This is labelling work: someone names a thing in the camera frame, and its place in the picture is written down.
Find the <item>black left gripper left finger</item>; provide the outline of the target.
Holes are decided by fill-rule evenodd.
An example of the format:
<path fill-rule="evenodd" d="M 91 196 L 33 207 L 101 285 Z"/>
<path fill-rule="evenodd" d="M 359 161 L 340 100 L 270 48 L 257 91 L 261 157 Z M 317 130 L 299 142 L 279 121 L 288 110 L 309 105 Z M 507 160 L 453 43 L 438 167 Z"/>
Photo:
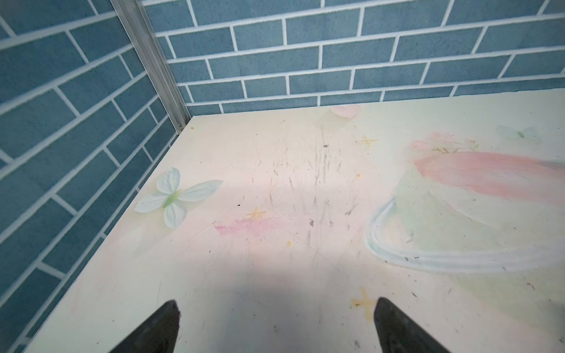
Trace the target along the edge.
<path fill-rule="evenodd" d="M 110 353 L 172 353 L 179 329 L 180 310 L 175 300 L 169 300 Z"/>

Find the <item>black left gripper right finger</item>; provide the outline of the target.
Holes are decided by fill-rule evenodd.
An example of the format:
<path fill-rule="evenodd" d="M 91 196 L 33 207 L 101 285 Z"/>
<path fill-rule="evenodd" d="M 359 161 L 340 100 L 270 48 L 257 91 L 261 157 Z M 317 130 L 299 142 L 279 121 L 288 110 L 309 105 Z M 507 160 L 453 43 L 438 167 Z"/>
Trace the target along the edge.
<path fill-rule="evenodd" d="M 377 301 L 374 322 L 383 352 L 449 352 L 432 335 L 385 297 Z"/>

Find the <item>aluminium corner post left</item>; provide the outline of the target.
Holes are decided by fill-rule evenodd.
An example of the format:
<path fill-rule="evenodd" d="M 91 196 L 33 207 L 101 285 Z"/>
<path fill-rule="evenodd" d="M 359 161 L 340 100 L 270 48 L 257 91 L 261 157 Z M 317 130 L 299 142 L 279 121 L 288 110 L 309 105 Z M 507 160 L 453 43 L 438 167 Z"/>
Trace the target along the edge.
<path fill-rule="evenodd" d="M 185 105 L 163 50 L 140 1 L 111 1 L 149 79 L 178 134 L 186 128 L 191 114 Z"/>

